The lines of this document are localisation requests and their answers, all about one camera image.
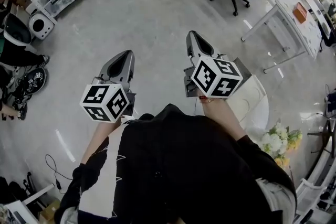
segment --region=sleeve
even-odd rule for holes
[[[237,143],[243,150],[243,159],[254,173],[256,179],[263,178],[269,182],[283,185],[295,195],[296,199],[296,190],[292,180],[271,156],[263,152],[247,135],[239,139]]]
[[[64,194],[60,207],[55,212],[54,220],[56,224],[59,224],[64,211],[70,207],[77,207],[80,200],[80,186],[81,178],[84,169],[84,164],[80,164],[72,172],[72,181],[67,189],[67,192]]]

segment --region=orange box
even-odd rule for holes
[[[307,20],[307,10],[300,2],[295,6],[293,14],[301,24],[303,24]]]

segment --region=cardboard box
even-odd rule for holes
[[[54,224],[54,214],[60,205],[59,200],[53,201],[47,208],[40,212],[39,222],[43,224]]]
[[[300,2],[295,6],[293,14],[301,24],[307,20],[307,10]]]

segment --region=power cord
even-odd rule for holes
[[[47,161],[47,157],[49,157],[49,158],[52,159],[52,161],[54,162],[54,167],[55,167],[55,168],[51,167],[51,165],[48,163],[48,161]],[[46,164],[49,166],[49,168],[50,168],[51,170],[54,171],[54,177],[55,177],[55,180],[56,180],[56,187],[57,187],[59,193],[64,194],[64,193],[61,192],[61,189],[62,189],[62,187],[61,187],[61,183],[58,181],[58,179],[57,179],[57,177],[56,177],[56,174],[58,174],[58,175],[64,177],[64,178],[67,179],[67,180],[70,180],[70,181],[72,181],[72,179],[69,178],[69,177],[66,177],[65,175],[62,175],[60,172],[57,171],[56,162],[55,162],[54,158],[53,158],[51,155],[46,154],[45,159],[46,159]]]

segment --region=white cube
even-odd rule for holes
[[[193,82],[206,97],[228,98],[243,80],[234,62],[201,56],[194,73]]]
[[[85,112],[99,122],[116,122],[129,105],[121,84],[87,85],[80,105]]]

